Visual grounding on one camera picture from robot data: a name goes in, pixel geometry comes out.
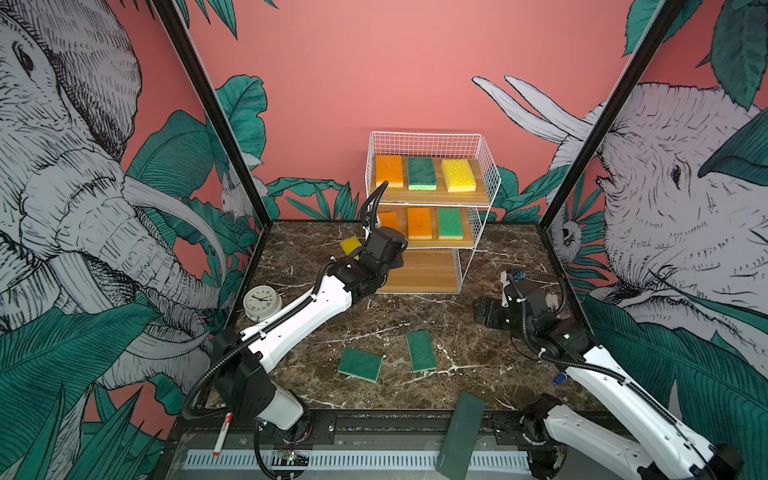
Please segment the orange sponge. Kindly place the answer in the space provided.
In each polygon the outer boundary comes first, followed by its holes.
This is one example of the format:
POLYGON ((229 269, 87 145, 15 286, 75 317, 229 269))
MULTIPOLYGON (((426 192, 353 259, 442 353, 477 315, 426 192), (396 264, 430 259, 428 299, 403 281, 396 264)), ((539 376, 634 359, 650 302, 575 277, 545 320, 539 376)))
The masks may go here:
POLYGON ((375 182, 380 186, 387 182, 389 187, 403 188, 403 160, 400 155, 377 155, 375 157, 375 182))
POLYGON ((428 207, 408 208, 407 226, 409 240, 431 240, 431 210, 428 207))
POLYGON ((378 220, 381 227, 390 228, 392 230, 399 230, 398 215, 396 212, 380 212, 378 214, 378 220))

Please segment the red white marker pen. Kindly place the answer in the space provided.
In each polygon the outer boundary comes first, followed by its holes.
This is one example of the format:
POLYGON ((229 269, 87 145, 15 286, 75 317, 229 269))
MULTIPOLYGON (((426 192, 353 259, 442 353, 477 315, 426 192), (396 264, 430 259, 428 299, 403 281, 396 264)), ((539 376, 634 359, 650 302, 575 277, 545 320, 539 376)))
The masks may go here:
POLYGON ((232 421, 233 421, 233 413, 232 412, 228 412, 226 414, 226 416, 224 417, 224 420, 222 422, 220 431, 219 431, 219 433, 217 435, 216 442, 215 442, 213 450, 212 450, 212 455, 213 455, 214 458, 219 457, 221 452, 222 452, 223 445, 224 445, 224 442, 225 442, 226 437, 228 435, 228 432, 229 432, 230 426, 232 424, 232 421))

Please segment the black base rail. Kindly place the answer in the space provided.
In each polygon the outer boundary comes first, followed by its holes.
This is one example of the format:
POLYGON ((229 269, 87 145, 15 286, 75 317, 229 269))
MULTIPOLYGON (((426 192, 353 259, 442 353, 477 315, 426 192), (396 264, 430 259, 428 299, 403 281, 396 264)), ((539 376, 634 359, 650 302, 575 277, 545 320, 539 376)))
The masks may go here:
MULTIPOLYGON (((629 431, 610 413, 604 411, 579 411, 584 418, 619 436, 635 440, 629 431)), ((516 410, 486 410, 478 429, 478 437, 490 437, 491 446, 514 446, 534 448, 524 439, 520 424, 522 413, 516 410)), ((384 437, 395 439, 410 437, 434 437, 441 440, 448 431, 452 410, 354 410, 354 409, 310 409, 309 436, 299 442, 304 446, 340 445, 347 437, 362 440, 383 440, 384 437)), ((169 434, 168 440, 180 442, 182 439, 212 437, 216 440, 222 425, 222 418, 202 420, 178 420, 169 434)), ((235 446, 244 440, 245 446, 252 446, 255 421, 233 420, 226 437, 227 446, 235 446)), ((268 425, 260 433, 260 442, 267 445, 284 445, 283 432, 268 425)))

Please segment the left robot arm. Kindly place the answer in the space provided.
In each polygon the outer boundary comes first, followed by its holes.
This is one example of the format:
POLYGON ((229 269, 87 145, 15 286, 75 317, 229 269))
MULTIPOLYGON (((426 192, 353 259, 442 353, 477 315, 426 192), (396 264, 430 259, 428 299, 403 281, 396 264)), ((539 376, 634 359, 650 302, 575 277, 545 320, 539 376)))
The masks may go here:
POLYGON ((240 333, 228 328, 214 338, 209 369, 188 393, 185 420, 223 416, 267 422, 282 431, 308 423, 305 407, 269 377, 277 364, 307 336, 386 285, 390 271, 404 266, 408 246, 399 231, 376 223, 389 183, 382 182, 363 203, 365 241, 340 259, 324 264, 310 290, 276 315, 240 333))

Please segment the dark green foreground sponge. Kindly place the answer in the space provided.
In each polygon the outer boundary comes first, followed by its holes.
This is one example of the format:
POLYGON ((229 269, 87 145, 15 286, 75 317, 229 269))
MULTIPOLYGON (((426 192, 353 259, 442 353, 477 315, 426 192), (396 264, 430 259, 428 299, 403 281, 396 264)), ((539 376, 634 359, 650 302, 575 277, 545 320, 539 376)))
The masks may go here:
POLYGON ((435 469, 451 480, 463 480, 478 438, 485 411, 485 402, 467 392, 461 392, 454 409, 435 469))

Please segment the right black frame post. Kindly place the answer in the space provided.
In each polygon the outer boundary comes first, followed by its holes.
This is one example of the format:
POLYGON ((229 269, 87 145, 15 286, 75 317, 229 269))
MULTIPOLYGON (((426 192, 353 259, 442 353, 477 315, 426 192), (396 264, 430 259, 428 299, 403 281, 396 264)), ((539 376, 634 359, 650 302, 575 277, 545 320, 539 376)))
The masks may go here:
POLYGON ((622 76, 605 103, 604 109, 595 126, 590 131, 573 164, 569 168, 563 183, 554 199, 541 217, 538 227, 548 229, 556 214, 560 211, 576 183, 583 175, 597 148, 608 134, 617 116, 621 113, 634 87, 637 85, 655 53, 663 43, 667 32, 686 5, 684 0, 661 1, 651 16, 640 38, 639 44, 631 55, 622 76))

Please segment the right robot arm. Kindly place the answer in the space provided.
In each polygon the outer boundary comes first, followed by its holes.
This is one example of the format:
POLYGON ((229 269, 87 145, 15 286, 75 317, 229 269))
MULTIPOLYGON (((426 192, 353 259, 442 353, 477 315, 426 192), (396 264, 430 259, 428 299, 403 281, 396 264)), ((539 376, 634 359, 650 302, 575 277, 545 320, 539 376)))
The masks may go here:
POLYGON ((569 447, 623 479, 738 476, 744 460, 734 448, 710 442, 673 415, 623 371, 589 326, 560 318, 566 300, 549 306, 541 287, 518 268, 502 272, 500 283, 500 297, 476 300, 475 322, 521 340, 530 351, 529 359, 556 366, 588 390, 628 432, 619 435, 543 394, 522 410, 514 428, 529 445, 554 450, 530 459, 535 478, 553 478, 569 447))

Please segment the white round clock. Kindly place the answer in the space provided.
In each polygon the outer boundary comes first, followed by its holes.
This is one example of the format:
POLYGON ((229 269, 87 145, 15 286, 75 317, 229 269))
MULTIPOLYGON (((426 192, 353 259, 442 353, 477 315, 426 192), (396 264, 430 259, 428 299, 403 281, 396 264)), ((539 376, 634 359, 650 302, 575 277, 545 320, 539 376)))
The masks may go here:
POLYGON ((242 305, 246 317, 259 323, 272 318, 282 309, 282 299, 273 287, 259 285, 244 295, 242 305))

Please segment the left black frame post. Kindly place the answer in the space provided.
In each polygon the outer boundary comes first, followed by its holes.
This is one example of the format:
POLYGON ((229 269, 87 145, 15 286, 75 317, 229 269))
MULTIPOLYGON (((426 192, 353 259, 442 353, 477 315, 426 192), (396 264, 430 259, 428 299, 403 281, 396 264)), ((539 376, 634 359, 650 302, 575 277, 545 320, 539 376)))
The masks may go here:
POLYGON ((253 176, 247 169, 242 151, 235 138, 231 125, 226 118, 221 103, 210 78, 204 69, 197 50, 189 36, 187 27, 175 1, 152 1, 154 9, 192 83, 192 86, 203 106, 204 112, 211 121, 213 129, 222 143, 227 159, 232 164, 238 179, 254 209, 259 222, 269 228, 272 220, 267 212, 261 196, 253 183, 253 176))

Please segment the black frame post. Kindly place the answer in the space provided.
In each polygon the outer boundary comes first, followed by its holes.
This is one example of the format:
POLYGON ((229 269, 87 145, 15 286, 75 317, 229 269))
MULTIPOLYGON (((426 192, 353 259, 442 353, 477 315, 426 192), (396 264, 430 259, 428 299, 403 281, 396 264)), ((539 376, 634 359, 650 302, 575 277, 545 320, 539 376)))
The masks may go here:
POLYGON ((231 125, 226 118, 221 103, 210 78, 204 69, 197 50, 189 36, 187 27, 175 1, 152 1, 154 9, 192 83, 192 86, 203 106, 204 112, 211 121, 213 129, 222 143, 227 159, 232 164, 238 179, 254 209, 259 222, 269 228, 272 220, 267 212, 261 196, 253 183, 253 176, 247 169, 242 151, 235 138, 231 125))
POLYGON ((651 16, 640 38, 639 44, 631 55, 622 76, 605 103, 604 109, 595 126, 590 131, 573 164, 569 168, 563 183, 554 199, 541 217, 538 227, 548 229, 556 214, 560 211, 576 183, 583 175, 597 148, 608 134, 617 116, 621 113, 634 87, 637 85, 655 53, 663 43, 667 32, 686 5, 684 0, 661 1, 651 16))

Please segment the yellow sponge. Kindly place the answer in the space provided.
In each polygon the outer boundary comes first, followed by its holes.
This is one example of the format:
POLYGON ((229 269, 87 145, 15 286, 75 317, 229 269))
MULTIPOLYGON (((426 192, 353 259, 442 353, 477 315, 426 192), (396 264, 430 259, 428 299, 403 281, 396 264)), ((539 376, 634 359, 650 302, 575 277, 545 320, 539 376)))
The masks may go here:
POLYGON ((441 170, 449 193, 475 192, 477 183, 467 159, 443 159, 441 170))
POLYGON ((341 248, 346 256, 351 256, 362 247, 362 243, 357 237, 350 237, 340 242, 341 248))

